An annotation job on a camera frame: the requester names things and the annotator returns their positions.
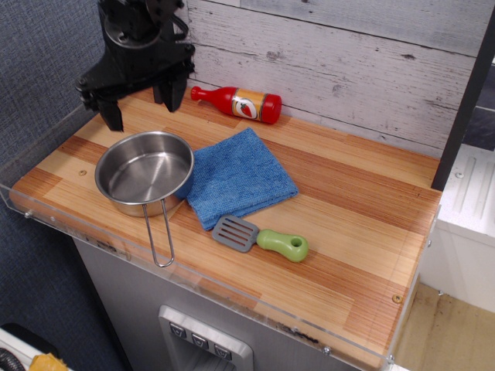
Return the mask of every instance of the toy spatula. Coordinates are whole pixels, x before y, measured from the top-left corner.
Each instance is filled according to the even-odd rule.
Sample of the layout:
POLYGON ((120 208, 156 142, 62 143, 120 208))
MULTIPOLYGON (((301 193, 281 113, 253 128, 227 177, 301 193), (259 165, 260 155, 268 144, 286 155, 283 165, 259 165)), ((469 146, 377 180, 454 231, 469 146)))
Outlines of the toy spatula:
POLYGON ((260 231, 257 226, 233 215, 224 215, 213 228, 213 238, 241 253, 256 243, 265 250, 282 254, 293 262, 303 261, 308 254, 306 238, 273 230, 260 231))

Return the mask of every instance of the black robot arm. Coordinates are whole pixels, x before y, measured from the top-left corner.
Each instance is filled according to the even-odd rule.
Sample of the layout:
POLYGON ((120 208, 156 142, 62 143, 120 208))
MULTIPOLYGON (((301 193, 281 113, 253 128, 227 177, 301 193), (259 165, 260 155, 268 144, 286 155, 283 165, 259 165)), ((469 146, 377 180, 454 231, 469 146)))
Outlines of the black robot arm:
POLYGON ((124 130, 118 100, 148 87, 156 103, 170 112, 179 108, 194 72, 194 47, 177 42, 189 31, 174 14, 182 7, 181 0, 99 0, 104 55, 76 88, 86 108, 99 111, 111 130, 124 130))

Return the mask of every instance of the control panel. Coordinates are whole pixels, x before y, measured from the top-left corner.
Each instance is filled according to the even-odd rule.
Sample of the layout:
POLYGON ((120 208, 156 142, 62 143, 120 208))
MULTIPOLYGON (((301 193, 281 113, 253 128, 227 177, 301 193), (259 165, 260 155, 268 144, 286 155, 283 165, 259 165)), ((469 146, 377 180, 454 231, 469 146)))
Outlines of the control panel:
POLYGON ((199 361, 193 359, 205 359, 205 357, 204 354, 191 351, 188 345, 193 344, 197 350, 202 351, 201 353, 208 352, 223 361, 222 363, 231 364, 232 369, 236 371, 253 371, 253 351, 245 342, 167 305, 160 307, 159 321, 169 353, 173 358, 172 363, 178 367, 182 369, 186 367, 190 370, 201 369, 198 366, 199 361), (188 366, 185 366, 183 359, 190 361, 188 366))

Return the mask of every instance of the spatula handle hole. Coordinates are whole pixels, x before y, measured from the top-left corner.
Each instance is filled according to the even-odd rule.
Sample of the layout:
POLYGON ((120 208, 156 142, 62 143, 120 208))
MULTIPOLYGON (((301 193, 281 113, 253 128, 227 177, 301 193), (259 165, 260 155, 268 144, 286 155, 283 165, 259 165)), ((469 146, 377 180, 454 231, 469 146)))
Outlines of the spatula handle hole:
POLYGON ((298 238, 298 237, 294 237, 294 238, 291 239, 291 245, 293 247, 301 247, 302 240, 300 238, 298 238))

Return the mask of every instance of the yellow object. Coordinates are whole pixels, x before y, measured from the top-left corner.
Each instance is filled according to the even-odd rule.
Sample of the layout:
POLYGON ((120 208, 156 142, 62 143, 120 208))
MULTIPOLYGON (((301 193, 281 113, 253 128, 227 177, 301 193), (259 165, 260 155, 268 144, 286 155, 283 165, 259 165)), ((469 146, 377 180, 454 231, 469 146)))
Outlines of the yellow object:
POLYGON ((29 371, 68 371, 65 363, 52 353, 40 354, 32 359, 29 371))

